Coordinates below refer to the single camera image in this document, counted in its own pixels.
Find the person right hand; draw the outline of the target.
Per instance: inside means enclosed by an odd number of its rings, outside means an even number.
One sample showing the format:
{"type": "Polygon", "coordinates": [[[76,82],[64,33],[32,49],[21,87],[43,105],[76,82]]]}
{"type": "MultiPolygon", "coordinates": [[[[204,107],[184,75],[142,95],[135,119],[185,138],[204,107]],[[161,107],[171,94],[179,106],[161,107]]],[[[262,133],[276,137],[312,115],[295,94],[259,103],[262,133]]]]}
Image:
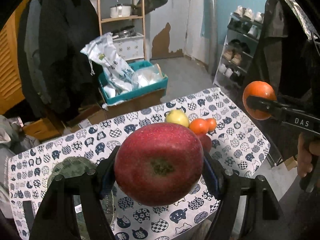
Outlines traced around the person right hand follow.
{"type": "Polygon", "coordinates": [[[312,141],[308,146],[306,146],[304,135],[304,133],[300,133],[297,146],[297,173],[301,179],[313,171],[313,164],[311,163],[312,157],[319,157],[320,154],[319,140],[312,141]]]}

